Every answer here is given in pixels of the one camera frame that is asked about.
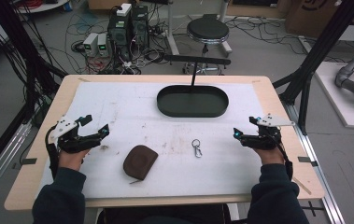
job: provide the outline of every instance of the power strip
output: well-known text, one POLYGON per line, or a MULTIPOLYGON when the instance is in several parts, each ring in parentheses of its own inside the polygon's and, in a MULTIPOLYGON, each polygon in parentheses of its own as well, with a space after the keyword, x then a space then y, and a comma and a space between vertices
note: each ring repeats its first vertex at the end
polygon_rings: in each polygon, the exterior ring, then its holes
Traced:
POLYGON ((121 4, 121 8, 122 8, 122 10, 118 10, 116 12, 116 15, 125 17, 128 15, 128 13, 131 10, 131 4, 123 3, 123 4, 121 4))

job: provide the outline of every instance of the human hand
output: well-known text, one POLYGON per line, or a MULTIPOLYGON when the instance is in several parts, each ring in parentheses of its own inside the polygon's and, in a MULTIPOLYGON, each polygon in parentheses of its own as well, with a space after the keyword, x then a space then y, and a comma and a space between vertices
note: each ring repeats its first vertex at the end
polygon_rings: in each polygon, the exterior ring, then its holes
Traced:
POLYGON ((72 170, 79 171, 81 162, 83 158, 89 153, 89 149, 80 151, 78 153, 67 153, 63 150, 60 151, 59 155, 59 167, 69 168, 72 170))
POLYGON ((262 165, 266 164, 284 164, 284 156, 278 147, 273 149, 259 149, 253 148, 253 150, 259 155, 262 161, 262 165))

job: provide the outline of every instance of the key ring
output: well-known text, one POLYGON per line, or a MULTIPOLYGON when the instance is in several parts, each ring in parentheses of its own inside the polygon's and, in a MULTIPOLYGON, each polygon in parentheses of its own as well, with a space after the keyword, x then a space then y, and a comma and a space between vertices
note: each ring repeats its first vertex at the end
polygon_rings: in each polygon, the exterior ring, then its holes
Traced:
POLYGON ((194 140, 191 142, 191 145, 194 147, 196 157, 198 157, 198 158, 202 157, 202 156, 203 156, 203 153, 202 153, 201 150, 200 150, 200 140, 194 139, 194 140))

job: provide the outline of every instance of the black stool seat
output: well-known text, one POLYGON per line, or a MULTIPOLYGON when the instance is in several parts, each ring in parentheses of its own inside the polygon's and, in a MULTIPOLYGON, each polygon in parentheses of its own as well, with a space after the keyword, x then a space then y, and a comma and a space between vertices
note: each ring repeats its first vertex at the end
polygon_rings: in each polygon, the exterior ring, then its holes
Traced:
POLYGON ((189 22, 188 36, 204 44, 220 44, 229 37, 229 27, 213 18, 200 18, 189 22))

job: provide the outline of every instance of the person's left hand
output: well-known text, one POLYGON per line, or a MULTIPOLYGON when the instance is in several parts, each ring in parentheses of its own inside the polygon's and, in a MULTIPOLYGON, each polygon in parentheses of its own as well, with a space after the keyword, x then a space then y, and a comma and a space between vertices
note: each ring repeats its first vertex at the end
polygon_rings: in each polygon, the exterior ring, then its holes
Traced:
POLYGON ((67 153, 63 150, 60 151, 59 155, 59 167, 69 168, 72 170, 79 171, 81 162, 83 158, 89 153, 89 149, 80 151, 78 153, 67 153))

